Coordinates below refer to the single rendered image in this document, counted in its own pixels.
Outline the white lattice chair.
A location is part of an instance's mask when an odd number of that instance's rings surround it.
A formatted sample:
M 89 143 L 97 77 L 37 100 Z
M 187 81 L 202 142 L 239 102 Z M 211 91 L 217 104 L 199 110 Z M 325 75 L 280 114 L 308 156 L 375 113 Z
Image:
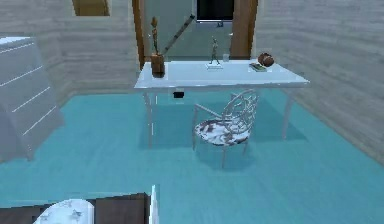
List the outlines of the white lattice chair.
M 191 130 L 192 149 L 196 149 L 196 138 L 220 147 L 221 167 L 225 165 L 228 147 L 243 144 L 243 152 L 246 152 L 256 120 L 259 99 L 260 94 L 256 89 L 232 93 L 221 113 L 195 104 Z

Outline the white table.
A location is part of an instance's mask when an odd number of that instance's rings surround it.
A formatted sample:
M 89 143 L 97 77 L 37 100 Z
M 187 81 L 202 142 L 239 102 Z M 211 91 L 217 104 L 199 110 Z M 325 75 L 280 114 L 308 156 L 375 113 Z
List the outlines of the white table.
M 282 124 L 282 138 L 287 136 L 289 116 L 294 95 L 300 88 L 305 88 L 310 81 L 297 75 L 279 64 L 273 64 L 265 72 L 256 72 L 249 64 L 250 60 L 230 60 L 222 62 L 221 69 L 208 69 L 206 61 L 170 61 L 165 63 L 163 78 L 152 75 L 151 63 L 146 62 L 141 70 L 134 90 L 143 93 L 147 108 L 149 128 L 148 144 L 152 146 L 153 121 L 152 105 L 157 99 L 149 94 L 161 92 L 213 91 L 221 89 L 288 89 L 287 101 Z

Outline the brown potted plant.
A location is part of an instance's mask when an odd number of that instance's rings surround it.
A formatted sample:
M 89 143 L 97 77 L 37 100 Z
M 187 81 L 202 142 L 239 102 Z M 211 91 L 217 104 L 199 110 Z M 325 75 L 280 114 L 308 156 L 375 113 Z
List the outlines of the brown potted plant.
M 164 65 L 164 57 L 158 50 L 157 24 L 158 24 L 158 20 L 155 17 L 153 17 L 151 20 L 151 26 L 152 26 L 152 39 L 153 39 L 154 52 L 151 55 L 151 69 L 152 69 L 152 75 L 155 78 L 163 78 L 165 75 L 165 65 Z

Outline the grey figure statuette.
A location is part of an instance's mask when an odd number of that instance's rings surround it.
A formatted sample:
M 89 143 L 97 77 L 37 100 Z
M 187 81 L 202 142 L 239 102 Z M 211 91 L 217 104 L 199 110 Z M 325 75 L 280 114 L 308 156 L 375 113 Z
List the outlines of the grey figure statuette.
M 218 42 L 215 37 L 212 36 L 212 51 L 211 60 L 206 64 L 207 69 L 222 69 L 222 65 L 217 58 Z

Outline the brown round ball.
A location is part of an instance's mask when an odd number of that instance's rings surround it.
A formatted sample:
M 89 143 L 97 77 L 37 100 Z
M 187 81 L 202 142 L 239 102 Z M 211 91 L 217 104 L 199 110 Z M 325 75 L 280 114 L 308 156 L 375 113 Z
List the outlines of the brown round ball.
M 274 59 L 269 53 L 261 53 L 258 56 L 258 62 L 264 67 L 270 67 L 274 64 Z

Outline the brown wooden door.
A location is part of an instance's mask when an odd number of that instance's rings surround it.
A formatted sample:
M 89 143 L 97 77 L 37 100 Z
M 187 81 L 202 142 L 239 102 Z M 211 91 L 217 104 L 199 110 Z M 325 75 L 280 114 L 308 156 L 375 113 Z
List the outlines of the brown wooden door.
M 251 57 L 258 0 L 234 0 L 230 58 Z

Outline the black television set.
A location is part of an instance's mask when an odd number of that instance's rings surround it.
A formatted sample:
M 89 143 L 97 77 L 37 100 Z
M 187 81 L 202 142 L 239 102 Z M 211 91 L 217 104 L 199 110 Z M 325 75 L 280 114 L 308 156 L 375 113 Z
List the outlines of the black television set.
M 198 21 L 232 21 L 234 0 L 196 0 Z

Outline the brown framed picture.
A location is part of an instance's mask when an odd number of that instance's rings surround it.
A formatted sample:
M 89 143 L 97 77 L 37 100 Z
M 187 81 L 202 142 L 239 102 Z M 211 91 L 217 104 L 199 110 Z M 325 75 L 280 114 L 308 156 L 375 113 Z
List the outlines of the brown framed picture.
M 107 0 L 72 0 L 77 16 L 109 16 Z

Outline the white star pillow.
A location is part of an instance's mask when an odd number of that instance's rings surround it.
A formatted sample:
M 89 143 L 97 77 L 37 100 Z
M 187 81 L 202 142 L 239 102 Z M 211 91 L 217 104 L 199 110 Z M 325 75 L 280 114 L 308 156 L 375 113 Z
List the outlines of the white star pillow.
M 33 224 L 94 224 L 94 206 L 84 199 L 67 199 L 45 209 Z

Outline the white chest of drawers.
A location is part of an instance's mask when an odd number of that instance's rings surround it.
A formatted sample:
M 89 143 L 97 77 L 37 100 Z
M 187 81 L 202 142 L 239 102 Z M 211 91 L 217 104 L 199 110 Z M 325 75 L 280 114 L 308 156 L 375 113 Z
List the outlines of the white chest of drawers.
M 32 159 L 63 124 L 55 92 L 32 37 L 0 38 L 0 163 Z

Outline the brown bed with white frame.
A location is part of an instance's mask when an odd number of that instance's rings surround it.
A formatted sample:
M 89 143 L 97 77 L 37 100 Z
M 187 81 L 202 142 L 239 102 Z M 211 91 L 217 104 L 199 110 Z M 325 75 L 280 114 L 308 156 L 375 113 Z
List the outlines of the brown bed with white frame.
M 157 187 L 144 192 L 84 199 L 94 206 L 94 224 L 159 224 Z M 0 208 L 0 224 L 33 224 L 50 204 Z

